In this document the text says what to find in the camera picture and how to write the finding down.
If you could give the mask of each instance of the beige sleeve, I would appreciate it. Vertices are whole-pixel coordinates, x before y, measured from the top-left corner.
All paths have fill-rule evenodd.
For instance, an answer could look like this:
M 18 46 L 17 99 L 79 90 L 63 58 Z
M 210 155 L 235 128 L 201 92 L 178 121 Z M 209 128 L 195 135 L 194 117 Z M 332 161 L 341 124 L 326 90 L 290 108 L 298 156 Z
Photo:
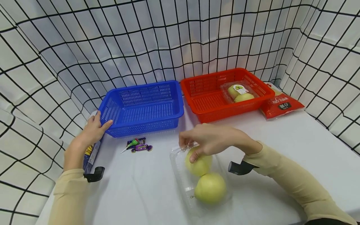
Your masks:
M 351 216 L 335 204 L 330 194 L 308 171 L 274 149 L 261 144 L 261 152 L 245 155 L 243 160 L 259 167 L 254 169 L 257 173 L 273 178 L 285 189 L 304 208 L 308 221 L 329 218 L 357 225 Z
M 83 225 L 89 183 L 83 169 L 63 172 L 56 181 L 49 225 Z

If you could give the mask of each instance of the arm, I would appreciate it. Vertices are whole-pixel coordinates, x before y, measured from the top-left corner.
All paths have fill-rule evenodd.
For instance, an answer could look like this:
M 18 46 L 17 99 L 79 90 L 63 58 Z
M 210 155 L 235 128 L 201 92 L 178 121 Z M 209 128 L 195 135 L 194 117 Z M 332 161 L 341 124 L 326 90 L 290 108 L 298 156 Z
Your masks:
M 273 178 L 304 208 L 308 221 L 329 218 L 357 224 L 308 171 L 274 149 L 262 144 L 261 151 L 246 154 L 243 160 L 259 167 L 254 169 L 257 173 Z
M 54 203 L 51 208 L 49 225 L 82 225 L 87 200 L 88 182 L 82 169 L 84 154 L 88 146 L 101 139 L 112 125 L 100 123 L 100 112 L 90 117 L 79 136 L 64 153 L 64 172 L 56 181 Z
M 235 146 L 245 153 L 244 161 L 259 167 L 254 169 L 257 173 L 273 178 L 304 208 L 308 221 L 329 218 L 356 225 L 355 220 L 336 206 L 329 193 L 309 172 L 244 132 L 204 123 L 180 133 L 181 147 L 193 141 L 200 147 L 191 155 L 191 163 L 201 155 L 217 154 Z

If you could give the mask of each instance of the grid-patterned curtain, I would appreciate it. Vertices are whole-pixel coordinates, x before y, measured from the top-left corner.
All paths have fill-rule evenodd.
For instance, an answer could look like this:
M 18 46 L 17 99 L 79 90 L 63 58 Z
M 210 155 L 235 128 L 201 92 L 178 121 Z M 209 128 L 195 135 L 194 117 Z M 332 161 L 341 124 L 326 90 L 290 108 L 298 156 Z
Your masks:
M 360 152 L 359 0 L 0 6 L 0 224 L 36 221 L 59 152 L 116 87 L 246 68 Z

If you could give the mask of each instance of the table surface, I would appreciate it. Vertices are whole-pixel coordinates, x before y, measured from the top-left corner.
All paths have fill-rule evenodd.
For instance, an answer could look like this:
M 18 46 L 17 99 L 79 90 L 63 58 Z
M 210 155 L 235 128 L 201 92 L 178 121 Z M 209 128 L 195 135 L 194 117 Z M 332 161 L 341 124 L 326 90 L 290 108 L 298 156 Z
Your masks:
M 100 182 L 91 183 L 86 224 L 302 224 L 306 216 L 294 199 L 272 179 L 252 171 L 227 173 L 233 198 L 202 218 L 191 217 L 177 189 L 169 154 L 178 146 L 178 133 L 198 124 L 186 101 L 185 114 L 174 130 L 146 135 L 151 152 L 132 154 L 124 149 L 127 138 L 105 135 L 96 166 L 104 166 Z M 231 125 L 261 140 L 311 172 L 338 206 L 353 217 L 360 215 L 360 157 L 305 112 L 294 112 L 266 121 L 258 112 L 231 117 L 215 124 Z M 218 154 L 226 170 L 243 153 L 231 147 Z M 37 224 L 47 224 L 53 197 Z

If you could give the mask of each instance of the basket rim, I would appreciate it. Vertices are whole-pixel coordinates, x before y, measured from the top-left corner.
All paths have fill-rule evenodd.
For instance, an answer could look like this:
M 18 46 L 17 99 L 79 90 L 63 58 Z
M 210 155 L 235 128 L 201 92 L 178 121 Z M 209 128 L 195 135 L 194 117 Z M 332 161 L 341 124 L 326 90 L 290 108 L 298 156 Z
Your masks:
M 243 101 L 243 102 L 237 102 L 237 103 L 233 103 L 233 104 L 228 104 L 228 105 L 224 105 L 224 106 L 221 106 L 221 107 L 217 107 L 217 108 L 213 108 L 213 109 L 208 109 L 208 110 L 197 110 L 196 107 L 195 107 L 195 104 L 193 102 L 193 97 L 190 96 L 190 93 L 188 92 L 186 86 L 185 86 L 185 82 L 188 82 L 188 81 L 191 81 L 191 80 L 197 80 L 199 79 L 200 77 L 211 77 L 211 76 L 214 76 L 215 74 L 219 74 L 219 73 L 222 73 L 222 72 L 235 72 L 235 71 L 242 71 L 242 72 L 245 72 L 247 73 L 250 77 L 252 77 L 252 79 L 255 80 L 256 83 L 258 83 L 259 86 L 261 86 L 262 88 L 264 88 L 265 90 L 267 90 L 269 93 L 262 96 L 262 97 L 259 97 L 259 98 L 254 98 L 254 99 L 250 99 L 250 100 L 246 100 L 246 101 Z M 246 69 L 244 68 L 235 68 L 235 69 L 228 69 L 228 70 L 224 70 L 224 71 L 220 71 L 220 72 L 215 72 L 215 73 L 209 73 L 209 74 L 205 74 L 205 75 L 200 75 L 200 76 L 195 76 L 195 77 L 190 77 L 190 78 L 186 78 L 186 79 L 183 79 L 181 81 L 181 89 L 183 90 L 183 93 L 184 93 L 184 96 L 186 98 L 186 101 L 188 102 L 190 108 L 191 108 L 191 111 L 194 113 L 194 114 L 197 114 L 197 115 L 201 115 L 201 114 L 207 114 L 207 113 L 212 113 L 212 112 L 216 112 L 216 111 L 219 111 L 219 110 L 223 110 L 223 109 L 228 109 L 228 108 L 232 108 L 232 107 L 237 107 L 237 106 L 242 106 L 242 105 L 245 105 L 245 104 L 249 104 L 249 103 L 255 103 L 255 102 L 263 102 L 265 100 L 268 100 L 272 97 L 275 96 L 275 92 L 268 86 L 266 85 L 263 81 L 261 81 L 257 76 L 255 76 L 254 74 L 250 73 L 249 71 L 247 71 Z
M 179 82 L 176 81 L 176 80 L 161 81 L 161 82 L 157 82 L 157 83 L 150 83 L 150 84 L 143 84 L 143 85 L 134 85 L 134 86 L 130 86 L 130 87 L 120 87 L 120 88 L 112 89 L 112 90 L 110 90 L 110 91 L 107 92 L 107 94 L 106 94 L 106 96 L 104 97 L 104 100 L 101 102 L 100 107 L 99 107 L 98 110 L 102 113 L 102 112 L 104 111 L 106 102 L 107 102 L 110 94 L 111 94 L 112 92 L 114 92 L 114 91 L 118 91 L 119 89 L 121 89 L 121 90 L 131 90 L 131 89 L 133 89 L 133 90 L 134 90 L 134 89 L 137 89 L 137 88 L 139 88 L 139 87 L 159 86 L 159 85 L 166 84 L 166 83 L 175 83 L 176 92 L 177 92 L 177 100 L 178 100 L 178 105 L 179 105 L 179 112 L 178 112 L 177 114 L 173 114 L 173 115 L 165 116 L 165 117 L 154 118 L 154 119 L 150 119 L 150 120 L 142 120 L 142 121 L 135 121 L 135 122 L 127 122 L 127 123 L 113 124 L 113 125 L 111 125 L 111 127 L 110 127 L 108 130 L 180 118 L 180 117 L 184 114 L 184 101 L 183 101 L 183 96 L 182 96 L 182 94 L 181 94 L 180 84 L 179 84 Z M 104 121 L 104 120 L 102 119 L 102 117 L 103 117 L 103 114 L 101 114 L 101 117 L 100 117 L 100 122 L 101 122 L 101 124 L 103 125 L 104 123 L 106 123 L 106 121 Z

